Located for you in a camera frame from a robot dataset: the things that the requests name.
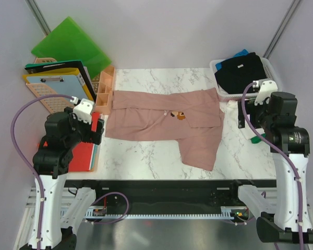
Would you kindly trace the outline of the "pink t shirt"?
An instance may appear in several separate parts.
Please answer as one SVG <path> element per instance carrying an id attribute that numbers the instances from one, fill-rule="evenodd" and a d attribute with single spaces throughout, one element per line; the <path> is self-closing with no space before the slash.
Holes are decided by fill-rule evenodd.
<path id="1" fill-rule="evenodd" d="M 114 91 L 105 137 L 178 142 L 182 163 L 213 170 L 224 112 L 215 88 L 174 94 Z"/>

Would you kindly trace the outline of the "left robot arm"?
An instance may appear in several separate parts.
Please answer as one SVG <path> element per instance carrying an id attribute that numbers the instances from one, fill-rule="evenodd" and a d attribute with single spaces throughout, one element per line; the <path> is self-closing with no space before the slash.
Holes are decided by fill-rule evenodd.
<path id="1" fill-rule="evenodd" d="M 75 249 L 77 231 L 91 204 L 98 205 L 104 192 L 97 187 L 80 187 L 64 216 L 62 194 L 73 150 L 80 143 L 100 145 L 104 120 L 93 112 L 67 107 L 50 114 L 45 136 L 32 160 L 35 172 L 36 205 L 32 233 L 21 249 Z"/>

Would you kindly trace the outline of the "white t shirt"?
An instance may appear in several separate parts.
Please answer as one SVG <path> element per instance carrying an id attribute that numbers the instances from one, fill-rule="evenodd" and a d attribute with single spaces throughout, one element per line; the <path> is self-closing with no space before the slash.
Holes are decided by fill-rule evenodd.
<path id="1" fill-rule="evenodd" d="M 225 113 L 225 119 L 231 128 L 235 131 L 240 132 L 246 140 L 252 141 L 255 144 L 256 134 L 253 133 L 251 128 L 245 124 L 245 127 L 238 128 L 238 103 L 237 101 L 228 101 L 227 103 L 220 104 L 221 110 Z"/>

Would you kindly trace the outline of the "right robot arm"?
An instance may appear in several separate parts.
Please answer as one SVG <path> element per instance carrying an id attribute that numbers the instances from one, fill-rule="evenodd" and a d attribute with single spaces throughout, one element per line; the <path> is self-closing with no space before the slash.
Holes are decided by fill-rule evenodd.
<path id="1" fill-rule="evenodd" d="M 309 134 L 295 126 L 297 99 L 294 94 L 273 92 L 257 104 L 243 96 L 238 103 L 239 123 L 256 131 L 264 129 L 276 171 L 276 206 L 252 185 L 228 192 L 234 205 L 245 203 L 256 219 L 259 239 L 264 243 L 313 244 L 313 228 L 308 215 L 306 169 L 310 153 Z"/>

